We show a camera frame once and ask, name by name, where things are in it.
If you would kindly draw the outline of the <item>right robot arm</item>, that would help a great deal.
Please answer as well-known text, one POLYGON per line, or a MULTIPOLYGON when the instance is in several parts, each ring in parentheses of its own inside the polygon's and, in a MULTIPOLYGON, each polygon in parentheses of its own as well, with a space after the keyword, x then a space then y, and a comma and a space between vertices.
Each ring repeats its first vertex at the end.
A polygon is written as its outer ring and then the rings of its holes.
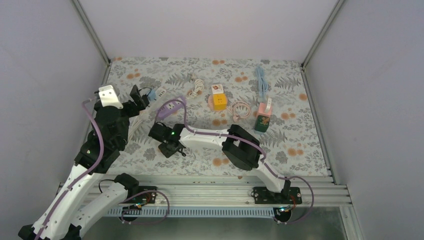
POLYGON ((236 168, 250 171, 264 183, 263 187, 254 187, 250 193, 257 205, 299 205, 303 202, 300 188, 292 186, 290 180, 278 177, 277 171, 264 161, 265 153, 260 142, 239 125, 211 130, 192 128, 182 123, 168 127, 156 122, 148 135, 160 143, 158 148, 166 158, 176 153, 185 156, 186 148, 222 151, 236 168))

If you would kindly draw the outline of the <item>yellow cube socket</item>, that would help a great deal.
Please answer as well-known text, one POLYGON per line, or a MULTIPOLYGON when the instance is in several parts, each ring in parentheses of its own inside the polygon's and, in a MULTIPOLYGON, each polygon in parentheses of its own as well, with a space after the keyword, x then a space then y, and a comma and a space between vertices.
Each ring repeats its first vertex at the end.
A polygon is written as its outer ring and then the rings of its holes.
POLYGON ((212 107, 214 111, 223 111, 227 109, 228 100, 224 93, 212 95, 212 107))

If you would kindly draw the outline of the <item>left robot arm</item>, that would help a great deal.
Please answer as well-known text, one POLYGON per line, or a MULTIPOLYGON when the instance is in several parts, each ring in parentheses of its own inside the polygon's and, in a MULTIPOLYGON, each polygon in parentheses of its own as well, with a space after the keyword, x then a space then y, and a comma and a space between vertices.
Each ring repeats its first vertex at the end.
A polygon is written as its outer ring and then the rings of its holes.
POLYGON ((23 240, 80 240, 113 206, 139 197, 139 183, 129 174, 119 174, 111 187, 87 205, 89 190, 101 181, 112 163, 126 148, 130 118, 149 105, 137 86, 130 100, 120 102, 113 85, 101 86, 93 98, 94 111, 86 111, 92 130, 74 159, 69 176, 54 200, 33 224, 21 227, 23 240))

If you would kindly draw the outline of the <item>white cube adapter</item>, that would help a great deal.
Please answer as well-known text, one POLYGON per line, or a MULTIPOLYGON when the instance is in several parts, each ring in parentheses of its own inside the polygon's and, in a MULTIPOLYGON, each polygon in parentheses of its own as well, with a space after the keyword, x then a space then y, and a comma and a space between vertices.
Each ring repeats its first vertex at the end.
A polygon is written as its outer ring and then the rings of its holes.
POLYGON ((266 105, 265 105, 265 110, 264 110, 264 112, 265 112, 265 113, 268 113, 271 109, 272 109, 272 98, 271 98, 271 97, 268 97, 268 98, 267 98, 266 105))

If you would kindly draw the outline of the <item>blue cube socket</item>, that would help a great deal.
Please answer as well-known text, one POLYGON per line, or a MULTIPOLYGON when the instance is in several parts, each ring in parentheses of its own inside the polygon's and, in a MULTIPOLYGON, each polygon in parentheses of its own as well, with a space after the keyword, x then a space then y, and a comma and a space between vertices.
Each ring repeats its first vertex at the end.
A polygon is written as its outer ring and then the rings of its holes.
POLYGON ((151 89, 150 91, 149 91, 149 93, 147 94, 147 99, 150 101, 150 102, 152 102, 152 101, 155 101, 156 100, 156 91, 155 90, 153 90, 153 89, 151 89))

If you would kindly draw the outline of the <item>black power adapter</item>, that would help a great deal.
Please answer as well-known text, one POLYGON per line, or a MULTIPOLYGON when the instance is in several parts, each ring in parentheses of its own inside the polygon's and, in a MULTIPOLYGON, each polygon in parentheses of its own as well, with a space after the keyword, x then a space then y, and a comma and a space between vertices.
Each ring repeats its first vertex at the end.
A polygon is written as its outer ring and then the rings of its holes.
POLYGON ((149 95, 151 94, 153 87, 142 87, 138 90, 138 94, 140 95, 141 104, 144 107, 147 107, 150 104, 149 95))

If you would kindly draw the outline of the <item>dark green cube socket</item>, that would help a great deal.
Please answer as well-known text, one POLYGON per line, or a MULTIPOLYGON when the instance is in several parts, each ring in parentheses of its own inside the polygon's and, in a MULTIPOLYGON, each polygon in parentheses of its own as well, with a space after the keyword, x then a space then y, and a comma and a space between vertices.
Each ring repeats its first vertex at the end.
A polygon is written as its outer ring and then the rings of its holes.
POLYGON ((254 130, 265 132, 268 130, 270 125, 270 118, 268 117, 259 117, 256 118, 255 124, 254 124, 254 130))

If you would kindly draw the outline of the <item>pink cube socket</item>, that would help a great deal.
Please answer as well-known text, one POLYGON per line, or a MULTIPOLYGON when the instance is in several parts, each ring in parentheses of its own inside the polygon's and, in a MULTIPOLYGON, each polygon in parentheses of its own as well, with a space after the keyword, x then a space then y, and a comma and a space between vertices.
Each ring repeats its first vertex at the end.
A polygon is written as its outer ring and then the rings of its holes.
POLYGON ((270 103, 261 102, 258 106, 256 117, 267 117, 270 118, 272 114, 272 105, 270 103))

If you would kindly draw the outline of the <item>white cube socket with sticker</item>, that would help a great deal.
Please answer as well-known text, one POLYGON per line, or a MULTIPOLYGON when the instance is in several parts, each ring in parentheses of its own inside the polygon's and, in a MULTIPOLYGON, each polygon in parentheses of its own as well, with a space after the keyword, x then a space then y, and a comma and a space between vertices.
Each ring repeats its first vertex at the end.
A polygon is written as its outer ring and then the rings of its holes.
POLYGON ((211 92, 213 95, 223 94, 224 89, 222 84, 213 84, 211 86, 211 92))

